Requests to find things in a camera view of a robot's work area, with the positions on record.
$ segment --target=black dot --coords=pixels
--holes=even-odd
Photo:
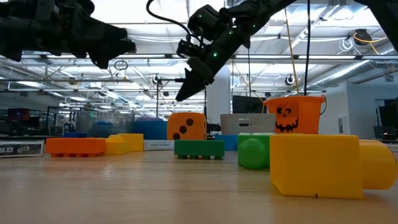
[[[181,134],[185,134],[187,133],[187,127],[185,127],[184,125],[180,127],[180,133]]]
[[[180,134],[179,133],[175,133],[175,134],[173,134],[173,139],[174,140],[179,140],[181,137],[180,137]]]
[[[188,119],[187,119],[187,125],[188,125],[189,127],[192,126],[192,125],[193,125],[193,119],[188,118]]]

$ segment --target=yellow cylinder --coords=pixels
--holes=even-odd
[[[379,141],[360,140],[363,189],[387,190],[397,177],[396,160],[390,149]]]

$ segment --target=ceiling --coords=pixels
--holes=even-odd
[[[150,9],[155,14],[172,18],[183,24],[187,24],[188,18],[198,8],[209,4],[215,9],[220,9],[225,4],[230,7],[232,1],[224,0],[155,0]],[[6,68],[19,68],[13,70],[15,73],[1,74],[3,78],[29,78],[37,80],[45,79],[87,79],[89,82],[79,82],[70,85],[67,82],[43,83],[51,89],[88,89],[98,86],[103,89],[118,90],[137,90],[136,92],[117,92],[116,94],[124,99],[128,105],[135,105],[133,109],[140,113],[152,114],[155,108],[155,93],[148,91],[143,93],[140,90],[154,89],[152,82],[154,75],[162,78],[183,78],[184,68],[187,67],[185,61],[180,58],[154,58],[154,54],[175,54],[177,44],[186,33],[179,26],[160,21],[150,16],[146,8],[146,0],[94,0],[95,11],[91,15],[95,19],[111,23],[118,27],[128,30],[129,37],[137,45],[137,54],[140,58],[119,58],[112,60],[108,70],[101,70],[87,59],[72,59],[66,55],[64,57],[50,57],[42,60],[39,56],[30,53],[21,63],[2,59],[1,62],[7,65]],[[389,44],[385,38],[385,33],[381,29],[371,11],[358,3],[347,1],[345,6],[329,6],[328,1],[312,1],[311,18],[313,21],[311,31],[310,55],[374,55],[370,45],[359,46],[353,43],[352,35],[356,29],[366,29],[373,40],[382,39],[374,43],[375,48],[379,49],[383,45]],[[307,5],[306,1],[297,1],[287,8],[290,26],[290,35],[293,45],[294,55],[305,55],[307,50]],[[289,36],[285,23],[284,11],[273,15],[270,21],[251,38],[251,49],[248,51],[241,47],[236,52],[241,55],[228,66],[231,77],[234,77],[234,88],[246,90],[245,81],[249,81],[247,74],[249,67],[251,72],[252,87],[258,90],[286,90],[290,87],[285,86],[285,79],[293,74],[293,66],[289,58],[278,59],[257,59],[256,55],[290,55]],[[251,55],[252,61],[248,64],[247,54]],[[117,71],[114,63],[123,60],[128,64],[128,68]],[[308,79],[313,80],[323,73],[343,64],[353,62],[344,60],[311,60],[308,67]],[[298,79],[303,82],[305,73],[305,60],[296,60],[295,69]],[[128,79],[130,82],[114,82],[115,80]],[[34,86],[12,83],[11,88],[31,88]],[[183,103],[176,105],[172,100],[175,98],[176,91],[180,83],[170,82],[164,86],[163,91],[170,90],[169,96],[160,95],[162,102],[162,115],[167,116],[174,111],[201,111],[203,109],[203,93],[199,93],[191,98],[189,105]],[[61,99],[72,94],[82,98],[89,98],[95,103],[122,103],[113,100],[109,96],[99,96],[96,92],[69,93],[58,92]]]

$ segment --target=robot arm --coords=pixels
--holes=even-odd
[[[379,21],[394,47],[398,49],[398,3],[393,1],[355,0],[367,5]],[[219,12],[206,5],[197,10],[188,22],[188,28],[196,36],[211,41],[197,46],[181,40],[177,53],[189,57],[192,70],[185,69],[185,81],[176,97],[183,101],[202,91],[214,82],[214,76],[235,51],[244,45],[250,48],[250,36],[261,29],[272,15],[295,0],[247,0]]]
[[[127,30],[90,17],[90,0],[10,0],[0,2],[0,55],[21,61],[23,50],[90,55],[99,68],[126,52],[136,52]]]

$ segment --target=table surface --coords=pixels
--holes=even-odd
[[[0,159],[0,223],[398,223],[398,183],[364,200],[283,197],[266,170],[172,151]]]

